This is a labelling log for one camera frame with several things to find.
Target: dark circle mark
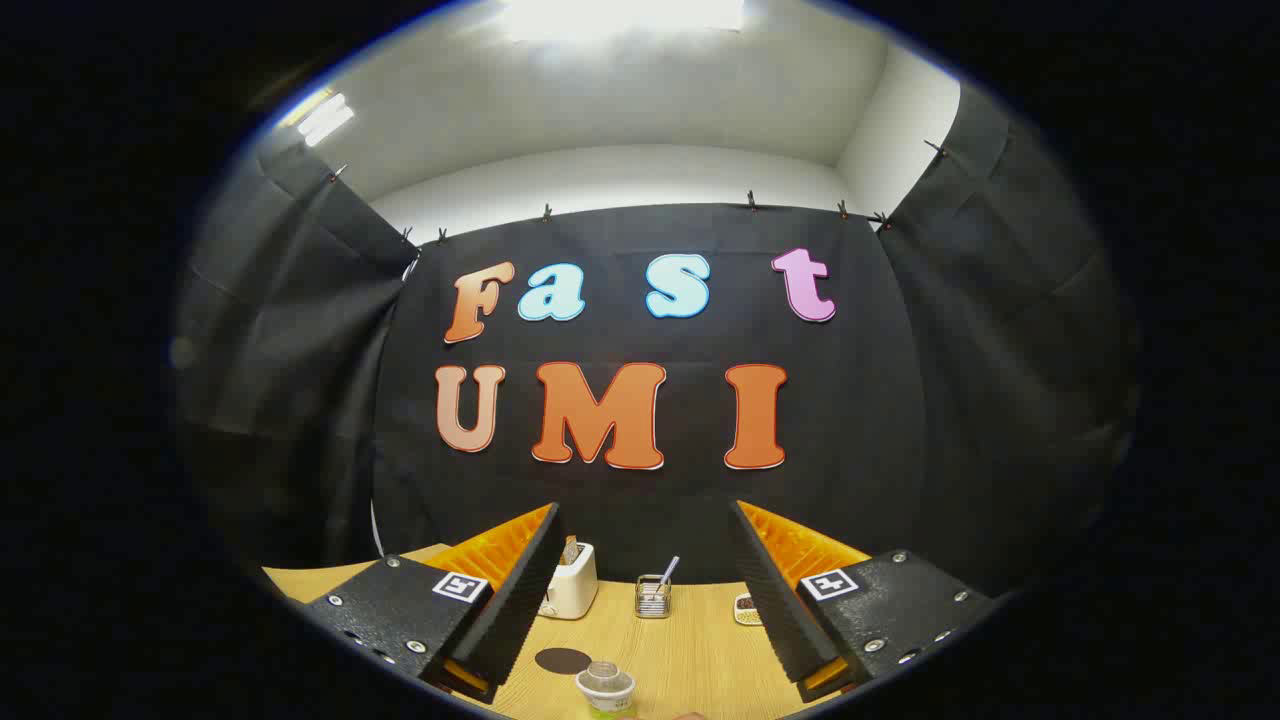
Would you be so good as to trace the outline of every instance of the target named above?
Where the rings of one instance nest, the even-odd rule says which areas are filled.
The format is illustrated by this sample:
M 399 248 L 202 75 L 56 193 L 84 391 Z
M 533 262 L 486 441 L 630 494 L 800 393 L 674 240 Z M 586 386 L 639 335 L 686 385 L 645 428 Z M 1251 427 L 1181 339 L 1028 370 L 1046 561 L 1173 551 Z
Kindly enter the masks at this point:
M 591 664 L 590 656 L 568 647 L 549 647 L 534 656 L 534 662 L 549 673 L 577 675 Z

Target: table surface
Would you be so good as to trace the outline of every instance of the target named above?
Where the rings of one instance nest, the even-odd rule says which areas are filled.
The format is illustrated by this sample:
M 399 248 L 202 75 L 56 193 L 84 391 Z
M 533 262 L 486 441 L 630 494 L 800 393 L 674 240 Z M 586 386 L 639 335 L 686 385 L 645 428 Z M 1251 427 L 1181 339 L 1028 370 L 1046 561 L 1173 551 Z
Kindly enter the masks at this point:
M 434 544 L 401 557 L 425 561 L 447 547 Z M 264 570 L 284 594 L 310 602 L 371 564 Z M 538 616 L 493 705 L 476 705 L 516 720 L 586 720 L 586 701 L 573 676 L 543 670 L 534 661 L 550 647 L 579 650 L 630 673 L 636 679 L 632 711 L 644 720 L 672 720 L 685 712 L 708 720 L 774 720 L 835 697 L 800 701 L 764 628 L 733 621 L 733 598 L 744 592 L 745 583 L 676 584 L 669 618 L 640 619 L 634 583 L 602 580 L 584 618 Z

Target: white toaster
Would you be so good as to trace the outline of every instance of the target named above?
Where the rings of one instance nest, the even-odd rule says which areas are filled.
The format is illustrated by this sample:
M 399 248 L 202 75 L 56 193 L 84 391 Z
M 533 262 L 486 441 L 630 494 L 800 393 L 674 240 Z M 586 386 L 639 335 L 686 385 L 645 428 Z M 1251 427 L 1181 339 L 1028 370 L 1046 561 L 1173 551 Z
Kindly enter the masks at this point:
M 538 614 L 544 618 L 577 620 L 591 609 L 595 601 L 595 548 L 585 542 L 577 543 L 577 560 L 572 565 L 557 565 L 552 583 L 547 585 L 547 596 Z

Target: plastic cup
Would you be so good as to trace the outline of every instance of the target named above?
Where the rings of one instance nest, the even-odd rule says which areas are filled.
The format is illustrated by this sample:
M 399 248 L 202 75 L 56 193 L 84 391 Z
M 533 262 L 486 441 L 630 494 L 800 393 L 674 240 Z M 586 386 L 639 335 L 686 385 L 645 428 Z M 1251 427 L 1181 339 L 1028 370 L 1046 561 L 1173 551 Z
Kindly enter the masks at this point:
M 635 678 L 620 673 L 612 662 L 593 662 L 573 676 L 573 684 L 586 697 L 590 716 L 596 720 L 616 720 L 631 710 Z

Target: black curtain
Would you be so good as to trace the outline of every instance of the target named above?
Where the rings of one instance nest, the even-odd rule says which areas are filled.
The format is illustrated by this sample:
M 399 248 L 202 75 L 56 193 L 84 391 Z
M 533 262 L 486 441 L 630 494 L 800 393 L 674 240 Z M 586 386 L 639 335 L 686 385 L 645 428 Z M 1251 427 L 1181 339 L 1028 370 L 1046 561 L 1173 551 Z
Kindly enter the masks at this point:
M 681 555 L 684 582 L 728 582 L 726 506 L 742 498 L 1002 592 L 1098 512 L 1135 410 L 1137 327 L 1030 128 L 965 87 L 941 146 L 877 233 L 835 210 L 622 208 L 433 242 L 402 283 L 415 249 L 278 131 L 236 165 L 186 268 L 174 359 L 191 468 L 219 524 L 265 565 L 372 556 L 371 496 L 388 551 L 454 543 L 556 500 L 570 532 L 599 546 L 604 578 Z M 797 318 L 769 268 L 795 247 L 828 266 L 826 323 Z M 645 268 L 668 252 L 710 263 L 694 318 L 645 309 Z M 453 282 L 502 261 L 516 278 L 484 334 L 445 345 Z M 529 275 L 553 263 L 584 269 L 586 310 L 522 320 Z M 534 460 L 534 373 L 548 361 L 579 363 L 598 398 L 622 364 L 663 365 L 666 465 L 588 465 L 576 447 L 563 465 Z M 723 374 L 742 363 L 788 374 L 774 469 L 723 462 Z M 436 433 L 445 364 L 507 369 L 480 454 Z
M 924 384 L 914 539 L 1005 589 L 1101 511 L 1137 411 L 1132 305 L 1046 146 L 972 87 L 878 236 Z
M 374 557 L 372 391 L 416 249 L 293 128 L 220 187 L 182 268 L 172 347 L 191 475 L 255 564 Z
M 1047 566 L 1096 515 L 1133 416 L 1134 322 L 1101 238 L 1030 133 L 965 88 L 924 178 L 873 233 L 835 210 L 732 205 L 622 208 L 485 228 L 425 246 L 393 322 L 378 391 L 375 502 L 388 550 L 458 542 L 548 500 L 598 546 L 607 579 L 682 557 L 682 582 L 736 580 L 727 503 L 742 498 L 868 552 L 906 547 L 996 594 Z M 826 263 L 827 323 L 788 307 L 769 260 Z M 707 258 L 710 302 L 655 319 L 650 260 Z M 453 282 L 516 266 L 485 331 L 443 342 Z M 581 266 L 586 309 L 558 323 L 516 314 L 534 270 Z M 602 396 L 625 363 L 658 363 L 666 465 L 627 471 L 530 455 L 538 365 L 573 361 Z M 778 468 L 735 471 L 741 363 L 786 369 Z M 507 369 L 497 432 L 480 454 L 445 446 L 440 365 Z M 475 418 L 463 384 L 461 420 Z

